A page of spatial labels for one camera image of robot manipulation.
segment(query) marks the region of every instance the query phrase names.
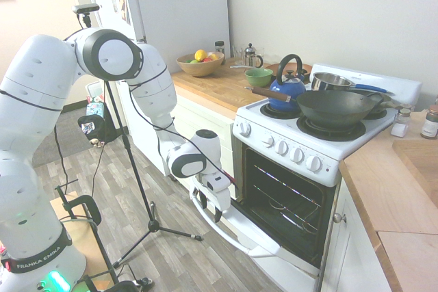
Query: white refrigerator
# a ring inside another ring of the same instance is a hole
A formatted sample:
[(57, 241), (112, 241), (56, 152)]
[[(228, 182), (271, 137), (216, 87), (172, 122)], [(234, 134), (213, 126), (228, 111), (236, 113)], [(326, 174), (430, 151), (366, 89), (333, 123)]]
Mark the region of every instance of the white refrigerator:
[[(158, 49), (170, 73), (180, 71), (176, 59), (198, 49), (214, 50), (215, 41), (224, 41), (229, 54), (227, 0), (91, 0), (101, 6), (95, 12), (98, 24), (115, 29), (134, 41), (144, 40)], [(162, 174), (169, 175), (157, 151), (153, 128), (137, 115), (125, 82), (118, 82), (133, 143)]]

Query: control panel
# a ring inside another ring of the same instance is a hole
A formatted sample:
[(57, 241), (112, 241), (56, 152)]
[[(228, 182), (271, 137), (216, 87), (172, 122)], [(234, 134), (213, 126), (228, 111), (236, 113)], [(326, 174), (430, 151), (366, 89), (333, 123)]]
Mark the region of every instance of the control panel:
[(317, 183), (332, 187), (341, 181), (339, 161), (257, 123), (236, 116), (233, 134), (273, 162)]

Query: white wall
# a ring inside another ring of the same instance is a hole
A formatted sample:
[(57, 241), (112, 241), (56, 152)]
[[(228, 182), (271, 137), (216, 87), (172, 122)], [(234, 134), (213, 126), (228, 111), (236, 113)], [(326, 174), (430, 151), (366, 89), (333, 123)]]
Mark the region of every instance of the white wall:
[[(60, 39), (80, 29), (71, 11), (73, 0), (0, 0), (0, 80), (21, 45), (34, 34)], [(82, 77), (72, 87), (66, 104), (83, 101), (85, 85), (96, 81)]]
[(438, 94), (438, 0), (229, 0), (231, 40), (423, 82), (417, 109)]

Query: green bowl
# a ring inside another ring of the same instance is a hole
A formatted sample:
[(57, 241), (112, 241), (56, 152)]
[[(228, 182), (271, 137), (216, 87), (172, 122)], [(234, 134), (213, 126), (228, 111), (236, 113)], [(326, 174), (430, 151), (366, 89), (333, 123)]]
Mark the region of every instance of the green bowl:
[(254, 87), (264, 87), (271, 82), (272, 70), (268, 68), (251, 68), (245, 71), (246, 80)]

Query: franka emika robot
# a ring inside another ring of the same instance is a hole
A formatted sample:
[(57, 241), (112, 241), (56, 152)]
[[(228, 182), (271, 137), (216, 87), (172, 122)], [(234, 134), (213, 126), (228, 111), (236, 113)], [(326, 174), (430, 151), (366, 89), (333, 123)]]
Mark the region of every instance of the franka emika robot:
[(0, 241), (6, 247), (0, 251), (7, 269), (0, 292), (37, 292), (43, 290), (40, 282), (46, 283), (43, 291), (70, 291), (85, 270), (85, 256), (72, 244), (31, 165), (71, 86), (83, 75), (126, 80), (139, 110), (155, 126), (171, 173), (192, 176), (191, 195), (200, 191), (217, 212), (230, 207), (218, 136), (200, 130), (187, 142), (176, 132), (170, 116), (177, 104), (175, 87), (157, 49), (100, 28), (80, 30), (64, 41), (32, 36), (0, 84)]

